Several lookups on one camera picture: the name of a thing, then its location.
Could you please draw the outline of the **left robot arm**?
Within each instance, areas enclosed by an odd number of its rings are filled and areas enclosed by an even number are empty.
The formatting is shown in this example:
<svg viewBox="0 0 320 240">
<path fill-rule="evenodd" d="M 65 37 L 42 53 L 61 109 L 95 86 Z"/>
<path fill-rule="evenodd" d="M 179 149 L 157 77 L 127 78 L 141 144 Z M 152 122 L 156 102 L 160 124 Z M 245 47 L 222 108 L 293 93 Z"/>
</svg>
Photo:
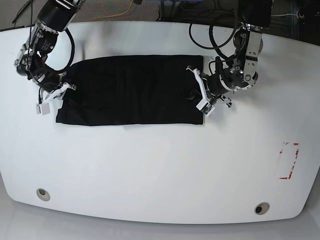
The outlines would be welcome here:
<svg viewBox="0 0 320 240">
<path fill-rule="evenodd" d="M 208 35 L 212 44 L 210 50 L 217 53 L 211 61 L 215 71 L 210 75 L 193 69 L 200 87 L 201 99 L 197 108 L 208 115 L 218 100 L 232 106 L 226 93 L 252 88 L 258 79 L 256 71 L 258 56 L 263 49 L 262 29 L 268 29 L 271 22 L 271 0 L 238 0 L 234 10 L 226 11 L 234 15 L 234 27 L 230 37 L 218 45 L 214 38 L 214 24 L 209 25 Z"/>
</svg>

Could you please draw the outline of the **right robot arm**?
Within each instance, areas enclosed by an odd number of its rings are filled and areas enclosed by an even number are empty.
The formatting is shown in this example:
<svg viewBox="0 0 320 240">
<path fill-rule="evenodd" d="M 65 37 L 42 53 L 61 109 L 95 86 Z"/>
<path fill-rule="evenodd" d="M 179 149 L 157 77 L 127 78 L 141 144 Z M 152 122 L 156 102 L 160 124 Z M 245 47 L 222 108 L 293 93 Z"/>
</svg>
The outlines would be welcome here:
<svg viewBox="0 0 320 240">
<path fill-rule="evenodd" d="M 16 71 L 39 87 L 39 104 L 61 98 L 74 84 L 64 79 L 75 56 L 75 41 L 68 25 L 82 8 L 84 0 L 48 0 L 40 10 L 29 37 L 14 61 Z M 46 64 L 48 54 L 56 46 L 59 33 L 65 32 L 70 40 L 71 52 L 66 66 L 56 70 Z"/>
</svg>

